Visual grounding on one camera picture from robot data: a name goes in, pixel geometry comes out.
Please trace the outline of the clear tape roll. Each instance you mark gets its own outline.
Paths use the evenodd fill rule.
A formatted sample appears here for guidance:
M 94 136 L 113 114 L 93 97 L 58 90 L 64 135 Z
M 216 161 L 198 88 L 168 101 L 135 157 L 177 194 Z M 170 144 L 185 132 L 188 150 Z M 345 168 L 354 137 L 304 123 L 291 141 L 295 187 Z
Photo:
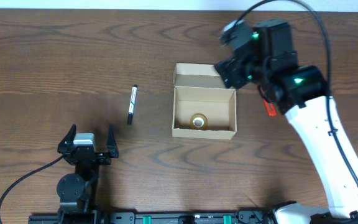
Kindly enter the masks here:
M 205 130 L 208 120 L 203 114 L 194 114 L 190 119 L 190 129 Z

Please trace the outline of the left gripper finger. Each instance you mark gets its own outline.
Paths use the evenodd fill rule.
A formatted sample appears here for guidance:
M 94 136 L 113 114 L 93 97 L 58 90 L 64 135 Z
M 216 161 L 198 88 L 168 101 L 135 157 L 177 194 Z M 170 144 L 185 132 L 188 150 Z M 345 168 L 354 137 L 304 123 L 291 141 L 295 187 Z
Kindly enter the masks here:
M 116 144 L 114 134 L 113 134 L 112 124 L 109 125 L 106 147 L 110 154 L 119 154 L 119 150 L 117 148 L 117 144 Z
M 70 145 L 73 143 L 73 140 L 76 135 L 76 125 L 73 124 L 69 130 L 69 132 L 66 134 L 66 136 L 60 141 L 58 144 L 58 147 L 67 147 L 67 145 Z

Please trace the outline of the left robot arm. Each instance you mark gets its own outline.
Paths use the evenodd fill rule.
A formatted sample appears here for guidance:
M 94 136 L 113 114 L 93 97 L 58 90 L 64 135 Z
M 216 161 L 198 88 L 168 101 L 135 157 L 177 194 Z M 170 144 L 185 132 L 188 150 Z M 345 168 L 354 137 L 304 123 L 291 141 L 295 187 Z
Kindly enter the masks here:
M 60 209 L 67 213 L 88 213 L 94 207 L 99 167 L 108 166 L 119 157 L 119 150 L 109 126 L 107 151 L 97 152 L 93 133 L 77 133 L 73 125 L 58 144 L 57 152 L 75 171 L 62 177 L 57 185 Z

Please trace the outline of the orange utility knife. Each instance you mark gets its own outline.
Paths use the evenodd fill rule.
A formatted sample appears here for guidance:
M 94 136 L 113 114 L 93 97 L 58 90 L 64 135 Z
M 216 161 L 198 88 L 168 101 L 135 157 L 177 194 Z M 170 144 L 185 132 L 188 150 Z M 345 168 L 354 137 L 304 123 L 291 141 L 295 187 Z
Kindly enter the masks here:
M 260 85 L 257 88 L 258 88 L 258 92 L 259 92 L 260 96 L 262 97 L 262 99 L 264 101 L 264 105 L 265 105 L 268 115 L 276 116 L 277 112 L 274 108 L 273 103 L 266 97 L 266 95 L 264 94 L 264 91 Z

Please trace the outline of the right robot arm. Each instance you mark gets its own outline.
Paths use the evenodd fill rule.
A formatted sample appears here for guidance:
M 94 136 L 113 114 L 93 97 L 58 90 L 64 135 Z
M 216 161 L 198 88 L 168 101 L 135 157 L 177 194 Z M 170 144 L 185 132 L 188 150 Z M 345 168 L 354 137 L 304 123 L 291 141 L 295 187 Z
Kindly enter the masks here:
M 346 135 L 328 83 L 313 65 L 301 66 L 287 21 L 227 25 L 220 38 L 233 55 L 214 67 L 226 88 L 258 86 L 297 132 L 323 183 L 327 208 L 297 202 L 274 206 L 267 223 L 358 223 L 358 157 Z

